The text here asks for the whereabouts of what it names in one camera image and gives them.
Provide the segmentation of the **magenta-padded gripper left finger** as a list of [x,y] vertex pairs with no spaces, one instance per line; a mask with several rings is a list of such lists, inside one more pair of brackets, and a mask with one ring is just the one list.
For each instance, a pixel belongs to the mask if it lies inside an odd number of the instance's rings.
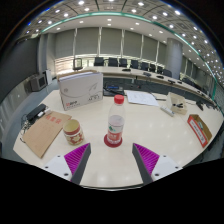
[[91,144],[87,143],[66,155],[56,155],[42,169],[79,185],[90,154]]

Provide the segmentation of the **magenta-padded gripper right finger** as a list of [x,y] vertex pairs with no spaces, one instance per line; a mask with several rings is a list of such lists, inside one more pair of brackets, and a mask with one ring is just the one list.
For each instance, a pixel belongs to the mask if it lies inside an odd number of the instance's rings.
[[158,155],[150,149],[137,143],[133,144],[132,154],[136,160],[144,185],[182,169],[168,155]]

